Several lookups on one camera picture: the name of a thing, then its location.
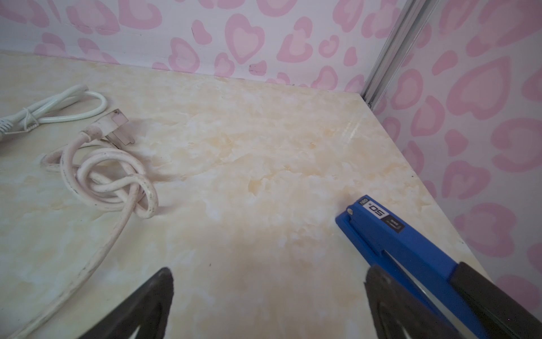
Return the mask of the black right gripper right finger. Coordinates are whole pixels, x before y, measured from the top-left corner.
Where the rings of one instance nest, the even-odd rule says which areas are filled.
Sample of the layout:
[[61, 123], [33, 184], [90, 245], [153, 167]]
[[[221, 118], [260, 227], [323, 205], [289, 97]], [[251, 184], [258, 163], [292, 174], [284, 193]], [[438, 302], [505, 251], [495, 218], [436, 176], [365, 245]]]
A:
[[460, 338], [383, 268], [373, 266], [364, 283], [379, 338]]

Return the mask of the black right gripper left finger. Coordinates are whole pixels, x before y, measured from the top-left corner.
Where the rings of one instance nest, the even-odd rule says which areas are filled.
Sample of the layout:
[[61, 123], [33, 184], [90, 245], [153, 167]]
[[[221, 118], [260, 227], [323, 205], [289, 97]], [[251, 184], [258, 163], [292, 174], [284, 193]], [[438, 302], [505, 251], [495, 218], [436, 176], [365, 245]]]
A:
[[164, 338], [174, 296], [172, 271], [161, 268], [82, 338]]

